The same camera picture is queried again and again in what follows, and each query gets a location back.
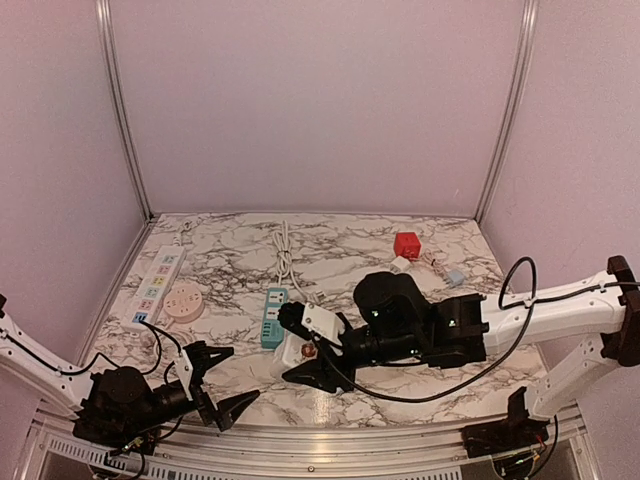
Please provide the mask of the pink round power socket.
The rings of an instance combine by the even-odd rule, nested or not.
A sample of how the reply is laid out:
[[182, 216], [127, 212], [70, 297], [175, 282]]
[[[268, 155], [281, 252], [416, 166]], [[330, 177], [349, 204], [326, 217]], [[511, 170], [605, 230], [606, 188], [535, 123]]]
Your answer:
[[175, 285], [164, 298], [163, 310], [176, 323], [191, 323], [204, 311], [202, 292], [195, 284]]

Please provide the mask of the teal power strip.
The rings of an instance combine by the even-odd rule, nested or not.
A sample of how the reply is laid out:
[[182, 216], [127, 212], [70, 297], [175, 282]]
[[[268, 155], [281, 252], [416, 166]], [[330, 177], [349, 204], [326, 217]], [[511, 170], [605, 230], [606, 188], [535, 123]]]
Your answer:
[[278, 315], [282, 305], [288, 300], [288, 290], [282, 287], [269, 288], [266, 294], [262, 326], [261, 347], [265, 350], [275, 350], [284, 340], [284, 329], [281, 327]]

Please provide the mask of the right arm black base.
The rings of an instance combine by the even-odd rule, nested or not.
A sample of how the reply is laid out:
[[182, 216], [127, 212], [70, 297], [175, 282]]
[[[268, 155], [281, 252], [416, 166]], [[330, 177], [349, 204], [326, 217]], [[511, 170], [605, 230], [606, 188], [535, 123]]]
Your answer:
[[469, 458], [494, 455], [529, 447], [549, 438], [548, 420], [534, 420], [525, 407], [526, 388], [520, 387], [508, 398], [507, 416], [501, 420], [465, 426], [461, 430]]

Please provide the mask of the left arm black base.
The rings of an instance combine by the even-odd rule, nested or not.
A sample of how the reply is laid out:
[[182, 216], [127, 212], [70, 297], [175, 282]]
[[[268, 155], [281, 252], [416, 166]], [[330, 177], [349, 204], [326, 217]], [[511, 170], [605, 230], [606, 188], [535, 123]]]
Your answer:
[[73, 436], [97, 445], [108, 447], [112, 455], [129, 452], [151, 455], [159, 441], [159, 426], [142, 430], [118, 422], [90, 421], [78, 418], [73, 421]]

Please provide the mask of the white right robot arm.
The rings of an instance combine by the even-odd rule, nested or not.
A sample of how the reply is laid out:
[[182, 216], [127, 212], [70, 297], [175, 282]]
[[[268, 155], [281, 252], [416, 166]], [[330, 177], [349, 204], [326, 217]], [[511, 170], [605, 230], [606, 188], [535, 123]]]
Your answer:
[[501, 365], [515, 349], [556, 337], [581, 336], [577, 349], [551, 372], [510, 398], [495, 438], [515, 448], [590, 383], [639, 363], [639, 285], [626, 260], [611, 257], [587, 279], [527, 294], [479, 293], [431, 302], [406, 273], [368, 274], [354, 301], [361, 327], [312, 303], [289, 302], [278, 314], [292, 337], [310, 343], [314, 358], [282, 375], [328, 393], [353, 391], [364, 367], [459, 368]]

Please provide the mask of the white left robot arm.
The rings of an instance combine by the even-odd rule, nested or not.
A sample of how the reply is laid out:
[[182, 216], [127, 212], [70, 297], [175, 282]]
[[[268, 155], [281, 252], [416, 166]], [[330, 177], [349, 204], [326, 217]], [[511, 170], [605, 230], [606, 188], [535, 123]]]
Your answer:
[[162, 425], [192, 412], [204, 425], [224, 432], [259, 398], [260, 392], [251, 390], [215, 401], [205, 390], [205, 375], [234, 355], [232, 347], [204, 341], [182, 346], [162, 329], [142, 325], [177, 348], [170, 363], [175, 380], [153, 388], [147, 382], [152, 370], [120, 366], [102, 353], [84, 367], [68, 363], [28, 336], [6, 312], [1, 313], [1, 367], [66, 411], [75, 437], [114, 448], [128, 449], [137, 439], [157, 442]]

